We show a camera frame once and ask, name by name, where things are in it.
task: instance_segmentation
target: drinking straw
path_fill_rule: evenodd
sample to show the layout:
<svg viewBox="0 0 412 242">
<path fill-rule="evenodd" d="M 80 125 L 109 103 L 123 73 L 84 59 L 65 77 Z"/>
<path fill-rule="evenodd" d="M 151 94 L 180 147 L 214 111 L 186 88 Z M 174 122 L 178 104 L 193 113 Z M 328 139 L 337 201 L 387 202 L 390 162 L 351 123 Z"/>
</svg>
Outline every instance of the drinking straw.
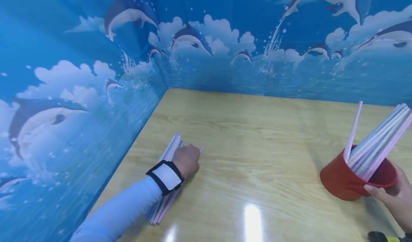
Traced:
<svg viewBox="0 0 412 242">
<path fill-rule="evenodd" d="M 390 140 L 388 145 L 385 147 L 384 150 L 377 156 L 377 160 L 371 165 L 371 167 L 368 169 L 368 171 L 365 173 L 363 176 L 364 180 L 370 180 L 373 174 L 376 172 L 376 170 L 379 168 L 379 166 L 382 164 L 384 159 L 387 157 L 389 152 L 395 147 L 396 143 L 401 139 L 402 135 L 404 132 L 407 130 L 409 125 L 412 122 L 412 114 L 409 114 L 405 122 L 401 125 L 398 131 L 396 131 L 395 135 L 393 138 Z"/>
<path fill-rule="evenodd" d="M 182 142 L 182 141 L 179 141 L 179 145 L 176 147 L 176 149 L 182 147 L 182 145 L 183 145 L 183 142 Z M 173 158 L 173 156 L 174 156 L 174 153 L 175 153 L 175 150 L 173 150 L 173 153 L 170 151 L 170 152 L 168 153 L 168 155 L 166 156 L 165 160 L 167 160 L 167 161 L 172 160 L 172 158 Z M 154 213 L 152 214 L 152 217 L 150 218 L 150 223 L 151 223 L 152 225 L 154 225 L 154 220 L 155 220 L 156 216 L 159 214 L 159 210 L 161 209 L 160 206 L 161 206 L 161 205 L 164 206 L 164 205 L 166 204 L 166 201 L 167 201 L 169 198 L 170 198 L 170 194 L 168 194 L 167 196 L 164 196 L 161 201 L 157 202 L 157 205 L 156 205 L 156 207 L 155 207 L 155 211 L 154 211 Z"/>
<path fill-rule="evenodd" d="M 174 141 L 173 146 L 171 147 L 171 150 L 169 150 L 169 152 L 167 153 L 166 157 L 163 160 L 169 159 L 171 157 L 171 155 L 174 155 L 176 148 L 182 144 L 182 141 L 180 140 L 180 136 L 178 137 L 179 139 L 177 139 L 176 141 Z M 152 210 L 150 211 L 149 217 L 150 217 L 150 222 L 152 223 L 157 211 L 159 210 L 160 204 L 162 204 L 162 201 L 164 200 L 164 198 L 162 198 L 161 200 L 159 200 L 156 204 L 154 204 L 154 207 L 152 208 Z"/>
<path fill-rule="evenodd" d="M 379 142 L 379 144 L 376 145 L 376 147 L 373 147 L 372 153 L 368 157 L 364 157 L 363 159 L 360 160 L 361 163 L 360 167 L 358 169 L 354 169 L 353 171 L 359 176 L 362 177 L 365 173 L 365 171 L 368 170 L 371 163 L 373 163 L 376 160 L 376 157 L 379 152 L 381 152 L 388 144 L 388 142 L 391 140 L 393 137 L 393 134 L 401 127 L 401 125 L 404 123 L 406 117 L 399 119 L 398 123 L 393 126 L 393 128 L 388 131 L 388 133 L 385 135 L 385 137 Z"/>
<path fill-rule="evenodd" d="M 174 137 L 172 138 L 172 140 L 170 141 L 169 145 L 166 147 L 166 150 L 163 152 L 162 157 L 160 157 L 160 160 L 163 160 L 170 152 L 170 150 L 172 149 L 172 147 L 176 144 L 176 141 L 180 141 L 180 131 L 177 132 L 176 135 L 174 135 Z M 149 219 L 150 215 L 152 214 L 154 207 L 156 204 L 153 204 L 151 207 L 149 207 L 149 209 L 147 209 L 146 214 L 144 215 L 144 217 L 146 219 Z"/>
<path fill-rule="evenodd" d="M 359 116 L 361 115 L 360 111 L 362 109 L 363 101 L 359 102 L 358 112 L 356 113 L 355 121 L 353 121 L 352 129 L 350 130 L 348 141 L 346 142 L 345 151 L 343 153 L 343 158 L 345 162 L 348 162 L 350 151 L 352 149 L 353 139 L 355 138 L 356 127 L 358 126 Z"/>
<path fill-rule="evenodd" d="M 373 150 L 374 150 L 374 146 L 373 146 L 371 149 L 369 149 L 368 152 L 366 152 L 363 157 L 369 157 L 369 155 L 370 155 L 370 154 L 373 152 Z M 362 165 L 362 163 L 363 163 L 363 161 L 360 159 L 360 160 L 357 161 L 357 163 L 354 164 L 352 167 L 351 167 L 351 166 L 349 166 L 349 167 L 352 169 L 353 172 L 355 172 L 355 170 L 358 169 L 358 168 Z"/>
<path fill-rule="evenodd" d="M 384 126 L 384 128 L 380 129 L 371 139 L 369 139 L 368 142 L 366 142 L 352 157 L 350 158 L 352 160 L 352 163 L 350 163 L 350 166 L 353 166 L 357 161 L 361 159 L 361 157 L 369 150 L 373 145 L 376 144 L 376 142 L 382 137 L 399 121 L 399 118 L 403 118 L 407 112 L 409 112 L 409 107 L 404 108 L 396 117 L 391 119 L 387 125 Z"/>
<path fill-rule="evenodd" d="M 155 225 L 156 225 L 156 224 L 160 224 L 160 222 L 162 221 L 163 217 L 165 217 L 165 214 L 166 214 L 167 210 L 169 210 L 169 207 L 171 206 L 171 204 L 172 204 L 173 201 L 175 200 L 175 198 L 176 198 L 177 194 L 179 193 L 179 191 L 181 190 L 181 188 L 182 188 L 182 187 L 180 187 L 177 191 L 174 191 L 174 192 L 173 192 L 173 195 L 172 195 L 171 199 L 169 200 L 169 203 L 166 205 L 165 209 L 162 211 L 162 213 L 160 214 L 160 216 L 156 217 L 156 220 L 155 220 L 155 223 L 154 223 Z"/>
<path fill-rule="evenodd" d="M 396 115 L 398 114 L 404 107 L 406 106 L 406 104 L 398 104 L 395 109 L 393 110 L 393 112 L 389 115 L 389 117 L 387 117 L 384 122 L 382 122 L 377 128 L 374 129 L 374 131 L 372 131 L 372 133 L 370 133 L 365 139 L 363 139 L 360 144 L 358 144 L 357 147 L 355 147 L 352 152 L 350 153 L 350 155 L 355 154 L 360 148 L 363 147 L 363 145 L 365 143 L 367 143 L 369 141 L 369 139 L 371 139 L 371 137 L 373 137 L 380 129 L 383 128 L 383 126 L 387 125 L 387 123 Z"/>
</svg>

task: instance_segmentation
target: hand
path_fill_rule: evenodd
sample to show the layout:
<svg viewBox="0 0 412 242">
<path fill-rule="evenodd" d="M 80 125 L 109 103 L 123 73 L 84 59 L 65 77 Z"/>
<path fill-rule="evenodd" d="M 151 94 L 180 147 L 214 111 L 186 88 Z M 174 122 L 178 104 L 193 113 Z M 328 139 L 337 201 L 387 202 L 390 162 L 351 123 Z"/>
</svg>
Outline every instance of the hand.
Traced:
<svg viewBox="0 0 412 242">
<path fill-rule="evenodd" d="M 186 177 L 188 174 L 196 171 L 199 168 L 197 161 L 200 157 L 200 150 L 194 147 L 192 144 L 187 147 L 177 148 L 175 151 L 175 157 L 173 163 L 181 172 L 182 177 Z"/>
<path fill-rule="evenodd" d="M 391 188 L 375 188 L 365 185 L 365 190 L 389 209 L 405 233 L 412 233 L 412 186 L 405 172 L 393 164 L 398 173 L 398 182 Z"/>
</svg>

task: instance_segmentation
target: ocean wallpaper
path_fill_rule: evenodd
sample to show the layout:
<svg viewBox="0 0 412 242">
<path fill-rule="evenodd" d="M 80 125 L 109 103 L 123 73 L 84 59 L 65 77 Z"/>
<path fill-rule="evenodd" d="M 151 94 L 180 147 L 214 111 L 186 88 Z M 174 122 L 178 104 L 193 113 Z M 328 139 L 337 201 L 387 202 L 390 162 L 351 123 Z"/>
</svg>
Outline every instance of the ocean wallpaper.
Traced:
<svg viewBox="0 0 412 242">
<path fill-rule="evenodd" d="M 64 242 L 168 88 L 412 103 L 412 0 L 0 0 L 0 240 Z"/>
</svg>

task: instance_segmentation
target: table surface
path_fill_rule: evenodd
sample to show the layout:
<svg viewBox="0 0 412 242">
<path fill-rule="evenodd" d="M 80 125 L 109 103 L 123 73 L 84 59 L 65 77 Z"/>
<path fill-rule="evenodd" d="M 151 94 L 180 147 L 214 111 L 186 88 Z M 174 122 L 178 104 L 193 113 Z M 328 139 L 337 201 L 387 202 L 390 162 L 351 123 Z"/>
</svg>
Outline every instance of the table surface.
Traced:
<svg viewBox="0 0 412 242">
<path fill-rule="evenodd" d="M 140 218 L 122 242 L 366 241 L 369 231 L 401 235 L 373 198 L 341 201 L 319 172 L 343 148 L 357 105 L 251 95 L 168 90 L 94 209 L 142 179 L 181 130 L 204 146 L 200 169 L 160 226 Z M 393 107 L 364 105 L 359 142 Z M 409 130 L 390 159 L 411 173 Z"/>
</svg>

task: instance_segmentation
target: light blue sleeve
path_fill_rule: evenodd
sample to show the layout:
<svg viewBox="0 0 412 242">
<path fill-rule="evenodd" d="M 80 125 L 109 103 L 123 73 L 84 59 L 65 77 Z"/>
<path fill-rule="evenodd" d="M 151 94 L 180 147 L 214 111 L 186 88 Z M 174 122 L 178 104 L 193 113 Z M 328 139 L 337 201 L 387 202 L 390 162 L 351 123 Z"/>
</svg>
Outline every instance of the light blue sleeve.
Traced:
<svg viewBox="0 0 412 242">
<path fill-rule="evenodd" d="M 162 190 L 147 176 L 98 208 L 79 226 L 70 242 L 117 241 L 161 197 Z"/>
</svg>

